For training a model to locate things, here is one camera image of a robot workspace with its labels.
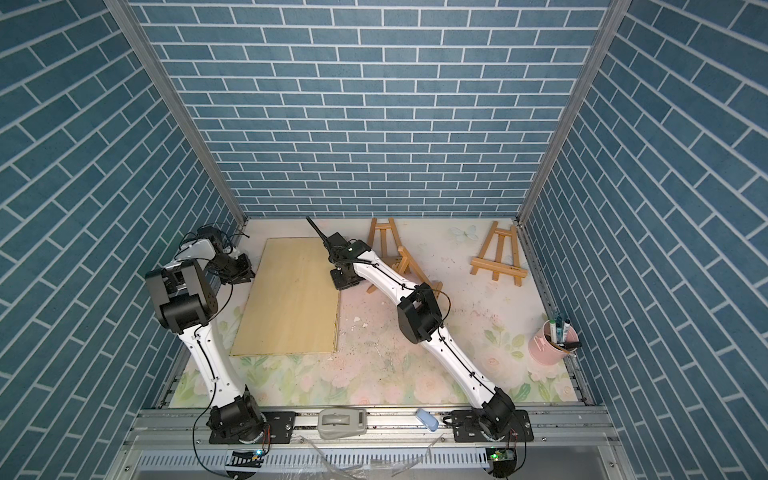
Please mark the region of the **plywood board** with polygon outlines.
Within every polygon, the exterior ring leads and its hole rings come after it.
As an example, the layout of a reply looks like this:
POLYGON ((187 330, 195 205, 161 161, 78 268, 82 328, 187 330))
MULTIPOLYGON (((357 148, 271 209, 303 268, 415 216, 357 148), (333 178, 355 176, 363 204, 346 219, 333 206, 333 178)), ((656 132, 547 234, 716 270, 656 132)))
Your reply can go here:
POLYGON ((232 356, 332 353, 340 292, 318 238, 266 241, 232 356))

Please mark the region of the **wooden easel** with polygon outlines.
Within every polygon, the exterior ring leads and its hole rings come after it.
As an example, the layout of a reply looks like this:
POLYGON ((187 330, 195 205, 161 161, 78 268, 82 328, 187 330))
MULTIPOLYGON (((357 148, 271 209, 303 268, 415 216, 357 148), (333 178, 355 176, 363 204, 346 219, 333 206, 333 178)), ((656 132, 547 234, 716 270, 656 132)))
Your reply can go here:
POLYGON ((394 219, 388 218, 386 222, 380 223, 377 218, 372 218, 367 237, 367 244, 371 248, 374 247, 376 236, 379 236, 379 257, 389 266, 397 264, 401 260, 399 249, 402 246, 402 242, 394 219), (389 237, 392 237, 395 247, 393 255, 388 253, 389 237))
POLYGON ((498 282, 502 276, 512 278, 516 287, 523 286, 528 270, 522 266, 518 231, 514 224, 504 227, 493 221, 482 243, 479 253, 470 261, 470 274, 481 270, 491 274, 491 280, 498 282))
POLYGON ((440 281, 431 281, 424 273, 422 268, 418 265, 413 255, 404 246, 398 248, 399 257, 385 257, 383 261, 393 268, 398 274, 405 276, 408 273, 415 274, 419 280, 428 284, 440 297, 443 295, 442 286, 440 281))

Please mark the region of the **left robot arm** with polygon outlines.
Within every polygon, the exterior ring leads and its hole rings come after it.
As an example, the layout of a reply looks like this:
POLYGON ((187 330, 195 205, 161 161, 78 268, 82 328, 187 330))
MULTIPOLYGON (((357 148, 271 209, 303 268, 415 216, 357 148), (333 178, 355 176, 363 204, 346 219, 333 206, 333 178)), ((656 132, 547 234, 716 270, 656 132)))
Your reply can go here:
POLYGON ((144 280, 160 326, 182 341, 203 379, 210 440, 262 441, 267 420, 224 348, 216 325, 220 307, 207 273, 231 287, 255 278, 249 257, 213 224, 184 236, 172 260, 146 273, 144 280))

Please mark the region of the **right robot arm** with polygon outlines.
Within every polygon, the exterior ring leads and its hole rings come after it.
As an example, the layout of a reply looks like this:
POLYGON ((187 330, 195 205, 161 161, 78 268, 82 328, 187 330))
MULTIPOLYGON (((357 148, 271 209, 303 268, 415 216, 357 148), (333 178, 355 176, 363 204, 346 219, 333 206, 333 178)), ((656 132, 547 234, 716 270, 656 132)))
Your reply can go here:
POLYGON ((331 278, 338 290, 367 280, 393 302, 406 339, 424 347, 451 374, 468 398, 479 428, 488 439, 500 440, 511 431, 515 405, 511 397, 487 379, 456 344, 448 331, 435 291, 416 284, 389 267, 365 242, 338 233, 322 238, 331 278))

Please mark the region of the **clear plastic sheet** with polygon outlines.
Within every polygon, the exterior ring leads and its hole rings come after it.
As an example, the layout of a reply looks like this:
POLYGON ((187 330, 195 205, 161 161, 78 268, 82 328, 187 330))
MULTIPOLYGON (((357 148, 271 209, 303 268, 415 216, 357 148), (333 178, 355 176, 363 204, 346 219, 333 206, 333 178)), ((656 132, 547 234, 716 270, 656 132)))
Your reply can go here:
POLYGON ((305 437, 301 437, 300 442, 314 450, 326 479, 367 479, 369 472, 388 471, 390 477, 395 477, 431 462, 435 446, 444 442, 444 436, 440 435, 423 448, 409 448, 400 453, 393 447, 329 453, 305 437))

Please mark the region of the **pink cup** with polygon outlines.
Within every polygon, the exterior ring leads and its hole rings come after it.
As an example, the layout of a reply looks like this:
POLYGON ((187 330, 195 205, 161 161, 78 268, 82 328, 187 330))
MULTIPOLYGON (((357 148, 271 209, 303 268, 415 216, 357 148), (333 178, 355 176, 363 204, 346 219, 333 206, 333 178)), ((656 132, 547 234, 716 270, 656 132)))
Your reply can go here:
POLYGON ((566 334, 566 341, 563 345, 552 343, 550 341, 549 322, 545 322, 528 342, 530 356, 542 365, 555 365, 571 354, 575 354, 581 347, 580 339, 574 329, 570 329, 566 334))

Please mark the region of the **pens in pink cup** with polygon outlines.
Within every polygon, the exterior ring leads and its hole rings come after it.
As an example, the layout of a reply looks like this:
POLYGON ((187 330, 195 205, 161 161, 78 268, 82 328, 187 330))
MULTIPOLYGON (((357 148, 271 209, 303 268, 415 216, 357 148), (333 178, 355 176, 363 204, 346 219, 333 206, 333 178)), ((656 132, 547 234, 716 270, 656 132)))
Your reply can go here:
POLYGON ((562 316, 552 318, 545 324, 544 338, 553 347, 567 353, 581 347, 571 320, 562 316))

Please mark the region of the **right green circuit board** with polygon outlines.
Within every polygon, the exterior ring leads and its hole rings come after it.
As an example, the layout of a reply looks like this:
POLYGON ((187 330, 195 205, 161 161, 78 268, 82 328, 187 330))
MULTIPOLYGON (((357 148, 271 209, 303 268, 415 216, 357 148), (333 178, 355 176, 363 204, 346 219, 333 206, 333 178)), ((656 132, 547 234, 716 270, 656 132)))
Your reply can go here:
POLYGON ((510 448, 487 448, 485 471, 496 479, 508 479, 517 470, 517 453, 510 448))

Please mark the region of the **grey remote on rail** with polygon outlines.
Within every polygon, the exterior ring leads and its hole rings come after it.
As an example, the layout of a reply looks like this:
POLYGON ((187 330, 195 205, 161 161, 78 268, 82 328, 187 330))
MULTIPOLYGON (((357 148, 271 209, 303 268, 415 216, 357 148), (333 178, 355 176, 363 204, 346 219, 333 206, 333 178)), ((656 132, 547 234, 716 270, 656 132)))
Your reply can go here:
POLYGON ((323 440, 360 436, 368 428, 367 411, 362 408, 327 408, 318 414, 317 432, 323 440))

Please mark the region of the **blue white object on rail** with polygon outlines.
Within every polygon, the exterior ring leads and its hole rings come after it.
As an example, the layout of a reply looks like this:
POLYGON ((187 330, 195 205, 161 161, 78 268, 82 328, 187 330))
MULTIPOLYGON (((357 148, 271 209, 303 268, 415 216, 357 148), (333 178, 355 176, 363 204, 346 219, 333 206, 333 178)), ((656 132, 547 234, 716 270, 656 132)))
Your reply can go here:
POLYGON ((440 426, 439 420, 430 414, 428 411, 419 408, 415 412, 415 417, 421 422, 421 424, 427 428, 430 432, 436 432, 440 426))

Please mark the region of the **aluminium front rail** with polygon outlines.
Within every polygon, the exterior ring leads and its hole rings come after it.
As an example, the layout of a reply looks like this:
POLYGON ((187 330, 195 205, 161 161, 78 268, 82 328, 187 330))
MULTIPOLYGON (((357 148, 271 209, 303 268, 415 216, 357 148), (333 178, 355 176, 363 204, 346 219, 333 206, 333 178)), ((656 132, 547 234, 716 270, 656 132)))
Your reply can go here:
POLYGON ((427 406, 440 426, 430 432, 415 417, 417 407, 366 407, 365 434, 323 440, 316 428, 319 408, 278 407, 268 410, 273 424, 270 443, 211 444, 205 429, 195 429, 198 409, 143 410, 115 456, 110 479, 326 479, 305 437, 329 453, 344 449, 396 448, 404 452, 436 445, 434 459, 403 474, 368 473, 367 479, 496 479, 485 469, 487 448, 517 453, 517 470, 509 479, 632 479, 628 455, 608 412, 599 406, 532 404, 522 406, 511 431, 500 442, 480 433, 472 413, 459 405, 427 406), (264 463, 252 472, 227 472, 233 451, 264 451, 264 463))

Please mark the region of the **left aluminium corner post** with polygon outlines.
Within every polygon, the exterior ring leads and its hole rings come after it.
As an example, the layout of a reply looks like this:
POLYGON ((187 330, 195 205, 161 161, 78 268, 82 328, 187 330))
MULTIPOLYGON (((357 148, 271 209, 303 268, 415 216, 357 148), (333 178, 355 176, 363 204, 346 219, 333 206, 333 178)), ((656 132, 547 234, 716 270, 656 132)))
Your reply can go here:
POLYGON ((105 0, 104 4, 146 70, 161 99, 176 120, 185 139, 192 147, 199 163, 213 182, 229 212, 239 226, 244 226, 247 222, 246 214, 224 178, 222 171, 213 158, 209 147, 191 118, 129 2, 124 0, 105 0))

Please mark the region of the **aluminium corner post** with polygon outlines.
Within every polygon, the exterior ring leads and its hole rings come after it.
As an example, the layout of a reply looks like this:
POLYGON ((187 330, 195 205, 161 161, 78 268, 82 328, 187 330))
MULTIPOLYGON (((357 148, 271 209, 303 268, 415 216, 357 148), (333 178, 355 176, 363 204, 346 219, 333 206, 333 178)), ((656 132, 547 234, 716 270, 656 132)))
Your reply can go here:
POLYGON ((611 1, 597 31, 593 46, 590 48, 581 72, 574 84, 568 102, 558 121, 548 148, 542 156, 539 167, 532 179, 530 189, 517 216, 517 224, 523 227, 530 219, 535 204, 544 188, 559 153, 567 139, 576 117, 585 101, 587 94, 596 78, 607 51, 616 36, 618 28, 627 13, 630 0, 611 1))
POLYGON ((244 226, 247 222, 246 214, 224 178, 222 171, 213 158, 209 147, 191 118, 129 2, 124 0, 105 0, 104 4, 146 70, 161 99, 176 120, 185 139, 192 147, 199 163, 213 182, 229 212, 239 226, 244 226))

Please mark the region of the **right aluminium corner post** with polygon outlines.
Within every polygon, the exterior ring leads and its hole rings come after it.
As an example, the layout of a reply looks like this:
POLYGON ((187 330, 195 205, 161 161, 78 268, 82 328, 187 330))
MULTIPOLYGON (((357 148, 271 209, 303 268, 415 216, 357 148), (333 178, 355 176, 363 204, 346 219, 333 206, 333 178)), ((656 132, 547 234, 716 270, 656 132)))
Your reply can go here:
POLYGON ((548 148, 542 156, 539 167, 532 179, 530 189, 517 216, 517 224, 523 227, 530 219, 535 204, 544 188, 559 153, 567 139, 576 117, 585 101, 587 94, 596 78, 607 51, 616 36, 618 28, 627 13, 630 0, 611 1, 597 31, 593 46, 590 48, 581 72, 574 84, 568 102, 558 121, 548 148))

